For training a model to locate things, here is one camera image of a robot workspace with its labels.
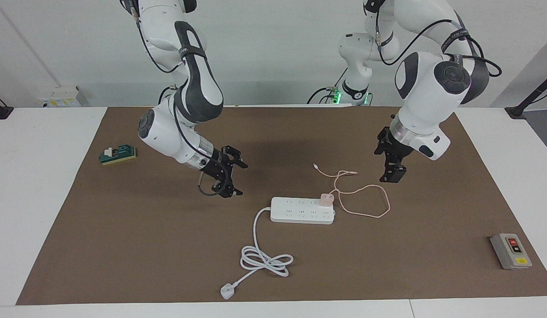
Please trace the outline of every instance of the switch box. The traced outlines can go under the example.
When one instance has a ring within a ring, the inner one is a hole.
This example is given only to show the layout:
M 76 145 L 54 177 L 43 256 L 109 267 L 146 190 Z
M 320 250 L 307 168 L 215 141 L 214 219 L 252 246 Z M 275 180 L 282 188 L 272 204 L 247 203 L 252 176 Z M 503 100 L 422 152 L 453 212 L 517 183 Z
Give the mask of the switch box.
M 491 237 L 490 241 L 504 269 L 522 269 L 532 266 L 516 234 L 501 233 Z

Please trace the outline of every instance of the power strip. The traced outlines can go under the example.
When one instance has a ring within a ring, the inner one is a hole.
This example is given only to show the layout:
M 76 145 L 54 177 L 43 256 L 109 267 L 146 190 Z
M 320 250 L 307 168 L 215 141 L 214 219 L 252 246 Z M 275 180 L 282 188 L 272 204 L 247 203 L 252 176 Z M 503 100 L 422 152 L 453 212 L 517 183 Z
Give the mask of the power strip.
M 322 207 L 320 199 L 301 199 L 298 197 L 274 197 L 271 204 L 270 219 L 273 222 L 332 224 L 334 207 Z

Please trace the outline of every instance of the green light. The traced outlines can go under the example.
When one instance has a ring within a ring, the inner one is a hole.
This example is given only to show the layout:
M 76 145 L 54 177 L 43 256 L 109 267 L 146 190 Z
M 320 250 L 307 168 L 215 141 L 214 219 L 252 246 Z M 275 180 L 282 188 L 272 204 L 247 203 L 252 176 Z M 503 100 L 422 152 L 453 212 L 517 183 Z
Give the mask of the green light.
M 332 98 L 332 103 L 340 103 L 340 96 L 342 94 L 339 91 L 336 91 L 336 95 Z

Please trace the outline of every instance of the white table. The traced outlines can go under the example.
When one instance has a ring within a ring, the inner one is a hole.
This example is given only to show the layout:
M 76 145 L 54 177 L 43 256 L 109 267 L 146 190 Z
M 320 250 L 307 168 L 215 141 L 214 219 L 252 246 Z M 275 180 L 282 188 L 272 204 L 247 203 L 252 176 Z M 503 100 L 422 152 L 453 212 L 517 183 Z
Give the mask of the white table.
M 0 121 L 0 318 L 547 318 L 547 297 L 15 306 L 105 111 L 16 109 Z M 547 268 L 547 148 L 502 109 L 456 114 Z

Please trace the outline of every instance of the power socket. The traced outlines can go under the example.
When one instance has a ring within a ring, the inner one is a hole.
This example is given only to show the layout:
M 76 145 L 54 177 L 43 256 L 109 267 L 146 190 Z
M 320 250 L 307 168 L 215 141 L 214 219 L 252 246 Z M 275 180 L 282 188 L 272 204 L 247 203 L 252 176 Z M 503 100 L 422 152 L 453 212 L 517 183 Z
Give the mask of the power socket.
M 40 101 L 42 107 L 86 107 L 87 98 L 76 86 L 61 86 L 55 88 L 42 87 Z
M 320 199 L 274 197 L 271 208 L 273 222 L 332 224 L 334 221 L 333 205 L 322 207 Z

